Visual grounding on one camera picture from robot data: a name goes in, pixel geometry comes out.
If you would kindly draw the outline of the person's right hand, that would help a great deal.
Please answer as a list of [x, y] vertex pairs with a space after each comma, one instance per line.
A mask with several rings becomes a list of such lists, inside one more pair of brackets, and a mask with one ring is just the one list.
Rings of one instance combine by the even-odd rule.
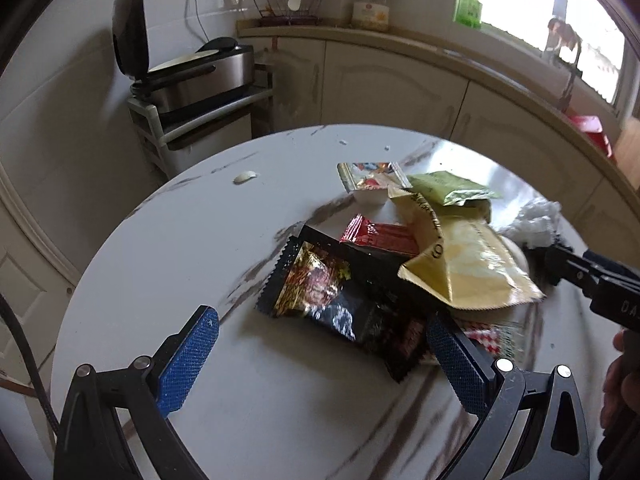
[[621, 330], [613, 338], [613, 347], [620, 355], [608, 367], [603, 383], [603, 406], [600, 413], [600, 426], [608, 431], [617, 415], [625, 406], [636, 414], [640, 411], [639, 374], [623, 373], [623, 360], [626, 356], [625, 337], [628, 330]]

